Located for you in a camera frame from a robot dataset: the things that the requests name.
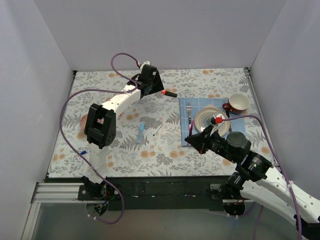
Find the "light blue marker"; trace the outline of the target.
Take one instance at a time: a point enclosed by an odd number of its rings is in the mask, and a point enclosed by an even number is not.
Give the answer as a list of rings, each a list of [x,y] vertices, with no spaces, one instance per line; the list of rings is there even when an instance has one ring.
[[[137,138],[136,138],[136,143],[137,144],[141,144],[142,143],[144,129],[145,129],[145,124],[144,123],[140,123],[139,128],[138,128]]]

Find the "pink pen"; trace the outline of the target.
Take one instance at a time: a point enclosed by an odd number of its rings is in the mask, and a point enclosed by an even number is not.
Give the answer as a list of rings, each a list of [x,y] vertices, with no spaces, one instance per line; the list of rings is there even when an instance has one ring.
[[[192,119],[191,124],[189,126],[189,135],[188,135],[189,137],[192,136],[193,134],[193,127],[194,127],[194,120]]]

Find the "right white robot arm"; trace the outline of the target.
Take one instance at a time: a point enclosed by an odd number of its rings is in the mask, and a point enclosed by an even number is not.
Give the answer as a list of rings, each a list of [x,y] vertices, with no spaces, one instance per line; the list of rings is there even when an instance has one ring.
[[[295,224],[308,240],[320,238],[320,201],[285,176],[262,155],[251,151],[251,142],[234,131],[223,138],[208,126],[185,141],[200,154],[212,151],[235,163],[235,172],[222,185],[221,193],[232,199],[251,199]]]

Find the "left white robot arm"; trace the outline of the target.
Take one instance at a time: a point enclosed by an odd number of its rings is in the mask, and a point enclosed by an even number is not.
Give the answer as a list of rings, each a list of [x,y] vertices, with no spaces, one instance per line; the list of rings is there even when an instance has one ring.
[[[86,177],[93,184],[89,194],[95,200],[106,196],[106,187],[101,184],[106,178],[105,164],[108,146],[116,137],[116,119],[130,105],[147,95],[164,90],[158,69],[145,61],[141,65],[140,73],[132,78],[124,87],[123,94],[117,94],[110,100],[98,105],[92,104],[89,108],[84,133],[89,143],[90,167]]]

